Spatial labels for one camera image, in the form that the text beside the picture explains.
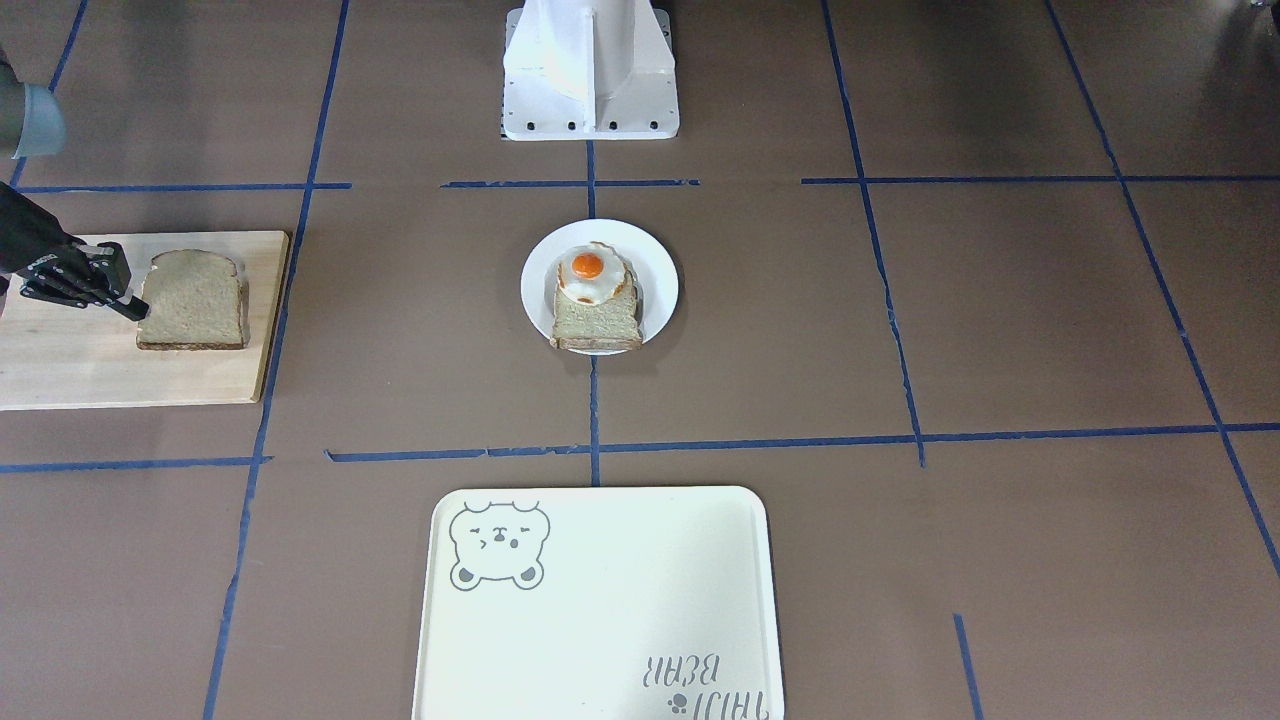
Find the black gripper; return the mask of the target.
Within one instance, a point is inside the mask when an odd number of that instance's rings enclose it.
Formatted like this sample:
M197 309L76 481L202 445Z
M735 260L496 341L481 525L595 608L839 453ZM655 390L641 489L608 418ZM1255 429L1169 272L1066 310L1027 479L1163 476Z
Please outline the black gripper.
M1 187L1 269L23 279L20 295L68 307L110 307L142 322L150 306L131 295L131 269L116 242L97 245L67 233L49 211Z

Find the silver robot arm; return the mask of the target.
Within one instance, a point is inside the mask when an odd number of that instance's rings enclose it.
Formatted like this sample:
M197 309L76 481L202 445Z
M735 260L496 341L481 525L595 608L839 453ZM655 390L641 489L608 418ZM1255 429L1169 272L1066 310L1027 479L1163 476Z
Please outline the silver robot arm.
M18 78L1 55L1 146L10 159L60 152L67 127L52 92ZM84 309L109 307L132 322L148 314L148 305L131 290L131 268L119 243L86 243L61 228L50 211L1 184L3 292L13 275L22 279L20 296Z

